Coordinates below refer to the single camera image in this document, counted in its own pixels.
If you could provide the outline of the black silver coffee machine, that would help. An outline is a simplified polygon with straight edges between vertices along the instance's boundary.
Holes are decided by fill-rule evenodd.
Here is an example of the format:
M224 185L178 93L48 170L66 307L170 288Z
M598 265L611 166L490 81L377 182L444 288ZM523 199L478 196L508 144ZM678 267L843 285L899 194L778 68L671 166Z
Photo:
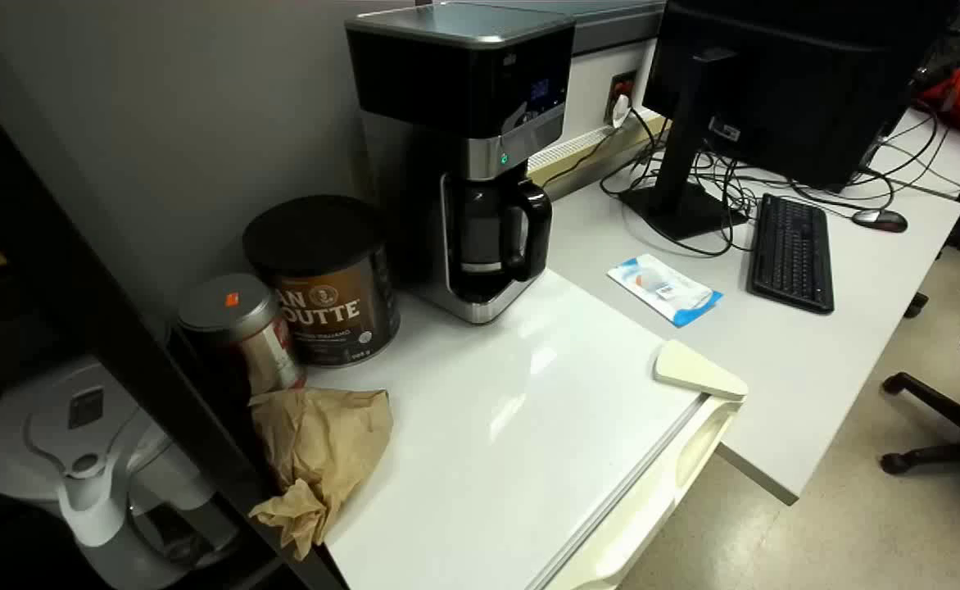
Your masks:
M493 179L562 130L572 24L490 4L425 4L344 24L392 281L434 307L493 321L450 288L450 179Z

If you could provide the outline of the large brown coffee can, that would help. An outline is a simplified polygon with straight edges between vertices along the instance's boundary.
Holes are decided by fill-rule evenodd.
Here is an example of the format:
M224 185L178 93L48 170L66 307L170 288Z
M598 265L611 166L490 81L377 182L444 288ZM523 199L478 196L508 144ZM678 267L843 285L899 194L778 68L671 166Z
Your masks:
M303 364L355 364L392 340L398 311L370 204L286 199L244 225L242 250L274 292Z

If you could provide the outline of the white mini fridge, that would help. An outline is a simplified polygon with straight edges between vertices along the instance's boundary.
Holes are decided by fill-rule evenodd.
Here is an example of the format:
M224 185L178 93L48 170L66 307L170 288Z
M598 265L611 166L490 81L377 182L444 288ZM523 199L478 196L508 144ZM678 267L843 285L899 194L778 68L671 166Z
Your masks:
M351 590L617 590L736 407L651 378L661 340L557 272L472 327L398 334L323 390L384 390L391 446L329 537Z

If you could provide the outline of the blue white wipes packet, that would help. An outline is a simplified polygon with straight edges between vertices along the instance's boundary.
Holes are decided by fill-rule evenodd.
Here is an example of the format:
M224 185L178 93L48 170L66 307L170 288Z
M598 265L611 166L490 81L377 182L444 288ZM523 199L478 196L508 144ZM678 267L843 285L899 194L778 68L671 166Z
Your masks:
M688 327L721 302L718 288L688 277L656 255L631 255L611 265L610 277L657 311L671 327Z

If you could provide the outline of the crumpled brown paper bag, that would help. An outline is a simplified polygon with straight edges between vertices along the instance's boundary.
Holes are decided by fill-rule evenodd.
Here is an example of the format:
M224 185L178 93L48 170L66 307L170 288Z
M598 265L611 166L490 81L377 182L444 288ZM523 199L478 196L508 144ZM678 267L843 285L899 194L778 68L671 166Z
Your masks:
M252 396L248 408L278 481L248 516L303 559L391 446L391 394L295 385Z

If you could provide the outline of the small jar with grey lid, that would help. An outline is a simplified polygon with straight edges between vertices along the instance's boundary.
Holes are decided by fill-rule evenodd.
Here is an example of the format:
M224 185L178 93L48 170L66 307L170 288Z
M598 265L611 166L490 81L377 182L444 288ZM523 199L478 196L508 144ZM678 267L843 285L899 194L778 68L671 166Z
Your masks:
M248 272L224 272L187 288L178 302L178 321L205 348L231 357L252 396L303 380L274 296Z

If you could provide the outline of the black keyboard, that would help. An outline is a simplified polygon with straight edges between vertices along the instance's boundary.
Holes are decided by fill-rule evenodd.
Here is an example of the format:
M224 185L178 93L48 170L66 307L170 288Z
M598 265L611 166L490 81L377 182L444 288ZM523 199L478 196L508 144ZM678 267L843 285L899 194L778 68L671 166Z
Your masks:
M804 311L828 314L836 296L824 213L763 194L754 218L748 288Z

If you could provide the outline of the white desk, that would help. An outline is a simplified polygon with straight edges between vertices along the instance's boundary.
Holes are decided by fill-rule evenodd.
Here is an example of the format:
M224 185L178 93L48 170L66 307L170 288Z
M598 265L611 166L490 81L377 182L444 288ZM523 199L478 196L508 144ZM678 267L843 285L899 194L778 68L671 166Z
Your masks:
M748 230L725 252L718 232L693 252L656 237L595 182L555 204L551 265L661 337L678 337L734 371L751 394L725 437L725 454L778 502L792 505L828 451L901 314L960 218L960 130L908 111L875 151L872 176L843 194L792 189L778 173L734 166L734 185L823 207L833 250L836 311L811 314L748 292ZM899 210L904 232L855 225L857 210ZM721 292L688 327L671 327L610 277L623 260L651 252Z

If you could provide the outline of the black computer monitor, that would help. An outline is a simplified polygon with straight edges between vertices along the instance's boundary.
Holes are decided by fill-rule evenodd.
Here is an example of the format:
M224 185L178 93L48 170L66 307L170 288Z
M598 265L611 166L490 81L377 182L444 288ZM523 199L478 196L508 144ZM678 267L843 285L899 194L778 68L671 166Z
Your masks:
M956 16L960 0L664 0L641 105L668 142L623 204L668 239L736 221L692 182L700 148L840 194Z

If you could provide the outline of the white water filter pitcher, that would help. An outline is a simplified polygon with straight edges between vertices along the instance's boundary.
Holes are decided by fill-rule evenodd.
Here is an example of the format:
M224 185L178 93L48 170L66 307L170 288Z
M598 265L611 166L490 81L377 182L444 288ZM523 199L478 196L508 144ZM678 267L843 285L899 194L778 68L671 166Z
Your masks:
M240 537L205 475L95 357L0 396L0 496L55 513L110 590L167 590Z

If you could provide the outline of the black computer mouse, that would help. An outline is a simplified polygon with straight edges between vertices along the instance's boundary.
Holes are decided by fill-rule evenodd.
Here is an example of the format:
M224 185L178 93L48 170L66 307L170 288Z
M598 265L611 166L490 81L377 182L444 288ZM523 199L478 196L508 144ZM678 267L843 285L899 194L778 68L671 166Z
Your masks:
M908 218L899 210L857 210L849 215L855 225L880 230L880 232L904 232Z

